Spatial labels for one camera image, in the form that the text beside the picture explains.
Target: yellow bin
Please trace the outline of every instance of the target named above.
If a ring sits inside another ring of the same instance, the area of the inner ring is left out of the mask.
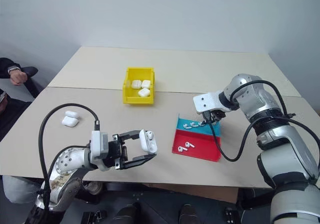
[[[155,73],[153,68],[128,67],[125,75],[124,86],[122,89],[124,104],[152,105],[155,96]],[[131,88],[132,80],[151,80],[150,96],[140,97],[139,90]]]

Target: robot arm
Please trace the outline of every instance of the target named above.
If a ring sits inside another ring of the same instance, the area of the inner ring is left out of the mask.
[[[107,171],[113,166],[115,169],[128,169],[142,165],[156,156],[157,145],[151,131],[135,130],[116,134],[109,142],[106,133],[95,130],[91,135],[90,143],[86,147],[71,147],[59,153],[52,170],[49,170],[49,212],[45,212],[44,197],[40,194],[25,223],[60,223],[66,209],[80,190],[83,177],[89,171]],[[147,155],[128,161],[125,140],[138,138]]]
[[[287,110],[282,113],[262,82],[258,76],[239,74],[223,91],[195,96],[196,111],[211,125],[226,112],[240,108],[253,125],[262,149],[257,157],[259,170],[265,182],[276,189],[271,222],[318,223],[320,192],[315,182],[319,169],[297,130],[289,125]]]

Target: red tray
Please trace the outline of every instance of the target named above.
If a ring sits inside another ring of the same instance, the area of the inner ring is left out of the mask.
[[[177,129],[173,141],[172,152],[179,155],[186,155],[210,161],[219,161],[221,153],[216,147],[215,139],[212,135],[199,134],[190,131]],[[185,147],[186,142],[190,142],[195,148],[189,147],[187,151],[178,152],[178,147]]]

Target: black sleeve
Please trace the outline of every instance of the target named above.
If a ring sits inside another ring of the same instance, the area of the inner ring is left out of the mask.
[[[10,78],[8,73],[8,68],[11,66],[17,66],[21,68],[21,66],[8,58],[0,58],[0,78]]]

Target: dark jacket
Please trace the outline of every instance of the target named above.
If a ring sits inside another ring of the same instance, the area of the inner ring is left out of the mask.
[[[8,58],[0,58],[0,78],[10,78],[8,68],[11,66],[18,66],[21,68],[19,64]],[[31,104],[31,102],[12,99],[9,95],[7,95],[7,100],[8,104],[3,113],[0,114],[0,141],[9,132],[11,127],[13,127],[26,108]]]

